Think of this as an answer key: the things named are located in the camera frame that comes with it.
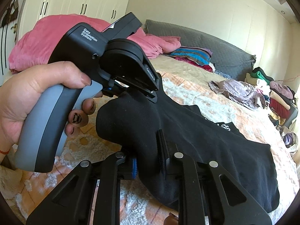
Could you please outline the person's left hand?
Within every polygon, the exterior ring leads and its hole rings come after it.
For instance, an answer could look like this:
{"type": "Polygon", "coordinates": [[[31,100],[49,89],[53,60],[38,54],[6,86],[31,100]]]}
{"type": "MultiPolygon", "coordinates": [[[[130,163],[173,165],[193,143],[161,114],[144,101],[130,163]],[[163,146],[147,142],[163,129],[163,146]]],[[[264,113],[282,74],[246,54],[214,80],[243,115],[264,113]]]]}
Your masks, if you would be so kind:
{"type": "Polygon", "coordinates": [[[69,61],[37,65],[6,81],[1,86],[1,152],[8,152],[18,143],[23,122],[47,88],[63,84],[81,89],[91,82],[69,61]]]}

